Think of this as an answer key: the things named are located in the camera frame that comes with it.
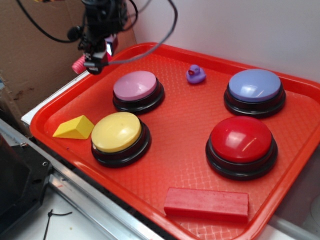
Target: yellow triangular block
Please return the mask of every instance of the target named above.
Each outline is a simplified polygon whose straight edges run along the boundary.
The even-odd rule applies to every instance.
[[[78,116],[59,125],[54,138],[87,139],[94,129],[94,124],[85,116]]]

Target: rubber duck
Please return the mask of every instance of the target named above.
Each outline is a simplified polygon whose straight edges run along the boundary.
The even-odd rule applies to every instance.
[[[198,84],[205,80],[207,77],[205,71],[198,65],[191,65],[186,72],[186,79],[191,84]]]

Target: white wall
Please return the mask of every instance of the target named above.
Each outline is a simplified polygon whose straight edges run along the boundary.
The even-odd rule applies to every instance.
[[[165,44],[320,83],[319,0],[173,1],[178,23]],[[137,43],[159,42],[172,21],[168,1],[152,0],[134,27]]]

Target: orange tray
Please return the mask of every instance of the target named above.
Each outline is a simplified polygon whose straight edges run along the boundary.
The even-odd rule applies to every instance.
[[[115,59],[144,53],[154,43],[128,48]],[[188,84],[191,64],[204,68],[207,78]],[[140,60],[105,67],[88,75],[44,106],[30,130],[39,141],[95,179],[116,196],[178,239],[253,239],[258,236],[299,175],[320,140],[320,84],[281,73],[286,91],[284,108],[262,121],[277,145],[275,167],[267,175],[236,181],[215,173],[207,163],[205,147],[213,127],[233,115],[224,107],[223,94],[230,78],[252,66],[167,45]],[[149,127],[152,144],[136,163],[107,168],[91,154],[91,140],[53,138],[59,124],[87,116],[94,124],[115,113],[113,85],[123,75],[149,71],[165,89],[164,102],[139,115]],[[169,187],[248,193],[248,223],[230,223],[166,216],[164,203]]]

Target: cardboard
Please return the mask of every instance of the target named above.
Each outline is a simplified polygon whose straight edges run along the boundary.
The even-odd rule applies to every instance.
[[[81,0],[21,3],[38,25],[63,40],[71,27],[82,23],[85,10]],[[59,43],[42,34],[15,0],[1,1],[0,22],[0,77],[5,85],[0,108],[28,135],[21,117],[77,76],[71,66],[82,52],[78,42]],[[117,52],[136,43],[132,30],[118,38]]]

